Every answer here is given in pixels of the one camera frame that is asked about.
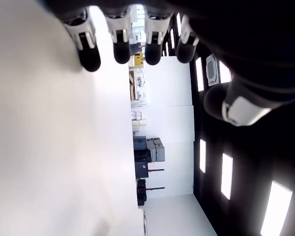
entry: ceiling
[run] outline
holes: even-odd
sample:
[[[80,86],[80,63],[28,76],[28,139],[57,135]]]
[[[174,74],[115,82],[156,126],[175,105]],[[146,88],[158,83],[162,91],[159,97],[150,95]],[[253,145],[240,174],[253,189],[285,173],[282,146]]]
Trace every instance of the ceiling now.
[[[198,92],[190,63],[195,116],[194,195],[219,236],[259,236],[274,180],[293,191],[280,236],[295,236],[295,103],[272,111],[256,124],[235,127],[209,116],[203,95],[209,89],[200,45],[204,91]],[[199,169],[199,141],[206,141],[206,173]],[[221,193],[222,155],[233,158],[231,198]]]

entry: rectangular ceiling light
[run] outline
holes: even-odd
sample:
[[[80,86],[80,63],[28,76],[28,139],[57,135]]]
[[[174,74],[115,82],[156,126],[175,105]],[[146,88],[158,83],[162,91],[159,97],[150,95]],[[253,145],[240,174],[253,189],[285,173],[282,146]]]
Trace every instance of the rectangular ceiling light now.
[[[290,206],[292,191],[272,181],[265,220],[262,225],[262,236],[279,236]]]
[[[174,32],[173,29],[171,29],[171,40],[172,40],[172,48],[175,47],[175,42],[174,42]]]
[[[221,192],[228,200],[231,199],[232,175],[233,158],[223,153]]]
[[[196,71],[198,80],[198,91],[200,92],[204,90],[201,58],[198,58],[196,60]]]
[[[202,139],[200,139],[200,170],[203,171],[203,173],[206,172],[206,143]]]
[[[226,65],[223,64],[223,62],[220,61],[220,77],[221,77],[221,83],[230,82],[231,72],[229,68],[226,67]]]
[[[165,44],[165,47],[166,47],[166,53],[169,56],[168,43]]]
[[[180,34],[181,34],[181,20],[180,20],[180,14],[179,13],[177,14],[176,19],[177,19],[178,36],[180,36]]]

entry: white wall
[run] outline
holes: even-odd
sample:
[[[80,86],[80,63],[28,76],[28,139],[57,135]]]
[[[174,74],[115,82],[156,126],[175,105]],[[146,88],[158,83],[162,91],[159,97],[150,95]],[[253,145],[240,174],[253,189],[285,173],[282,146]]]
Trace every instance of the white wall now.
[[[192,106],[189,64],[161,57],[157,65],[144,63],[149,106]]]
[[[165,189],[148,191],[147,197],[191,194],[194,116],[189,64],[180,63],[176,57],[162,57],[155,66],[145,63],[142,70],[148,106],[132,108],[132,111],[142,112],[147,125],[140,126],[136,135],[161,138],[166,159],[149,163],[149,169],[165,171],[150,173],[147,187]]]
[[[194,195],[149,199],[143,207],[148,236],[216,236]]]
[[[95,73],[35,1],[0,0],[0,236],[140,235],[128,67],[92,14]]]

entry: white table surface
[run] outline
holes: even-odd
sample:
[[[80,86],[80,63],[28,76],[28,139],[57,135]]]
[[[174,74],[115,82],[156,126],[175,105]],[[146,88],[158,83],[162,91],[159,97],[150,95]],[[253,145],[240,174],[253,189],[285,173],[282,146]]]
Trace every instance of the white table surface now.
[[[95,73],[38,4],[0,0],[0,236],[142,233],[128,64],[113,59],[102,13],[91,14]]]

